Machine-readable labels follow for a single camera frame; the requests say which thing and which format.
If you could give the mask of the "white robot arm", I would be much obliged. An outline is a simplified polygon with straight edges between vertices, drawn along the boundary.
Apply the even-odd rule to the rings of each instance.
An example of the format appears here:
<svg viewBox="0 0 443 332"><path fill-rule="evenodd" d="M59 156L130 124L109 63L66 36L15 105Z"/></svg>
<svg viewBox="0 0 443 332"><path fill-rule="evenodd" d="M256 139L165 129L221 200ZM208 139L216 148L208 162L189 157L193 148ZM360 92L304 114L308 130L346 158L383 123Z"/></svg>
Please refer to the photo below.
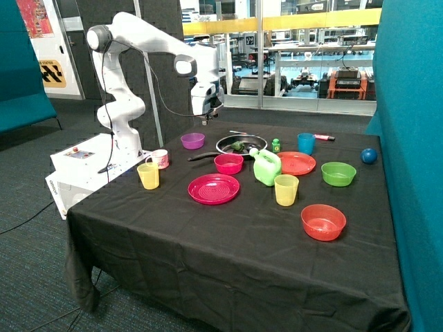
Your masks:
<svg viewBox="0 0 443 332"><path fill-rule="evenodd" d="M191 90L195 116L207 119L224 105L218 51L214 46L190 46L127 12L117 13L111 24L91 27L87 42L101 87L115 99L99 108L98 119L112 130L113 150L120 160L141 157L140 136L129 121L145 112L144 101L133 94L126 83L119 60L123 51L133 48L146 53L173 54L178 76L194 77L197 81Z"/></svg>

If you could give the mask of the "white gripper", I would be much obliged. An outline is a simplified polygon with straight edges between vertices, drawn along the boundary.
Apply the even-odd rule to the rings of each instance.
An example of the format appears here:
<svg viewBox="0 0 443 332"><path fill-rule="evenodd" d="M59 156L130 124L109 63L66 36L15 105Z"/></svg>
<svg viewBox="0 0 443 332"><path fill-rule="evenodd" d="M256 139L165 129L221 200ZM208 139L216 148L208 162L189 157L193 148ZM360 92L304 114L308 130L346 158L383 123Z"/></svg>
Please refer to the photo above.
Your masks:
<svg viewBox="0 0 443 332"><path fill-rule="evenodd" d="M192 112L194 116L207 118L201 120L207 125L224 106L224 90L219 81L197 82L191 90Z"/></svg>

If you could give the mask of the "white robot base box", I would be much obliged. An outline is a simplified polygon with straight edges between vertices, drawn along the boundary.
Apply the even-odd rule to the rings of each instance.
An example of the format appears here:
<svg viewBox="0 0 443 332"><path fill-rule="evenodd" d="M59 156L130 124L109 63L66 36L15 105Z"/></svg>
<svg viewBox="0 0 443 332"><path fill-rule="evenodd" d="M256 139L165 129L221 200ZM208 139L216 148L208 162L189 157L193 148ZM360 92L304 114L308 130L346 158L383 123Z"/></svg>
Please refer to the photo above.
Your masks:
<svg viewBox="0 0 443 332"><path fill-rule="evenodd" d="M111 146L111 136L100 133L51 155L55 171L46 177L62 219L69 208L131 169L151 154L142 150L134 157Z"/></svg>

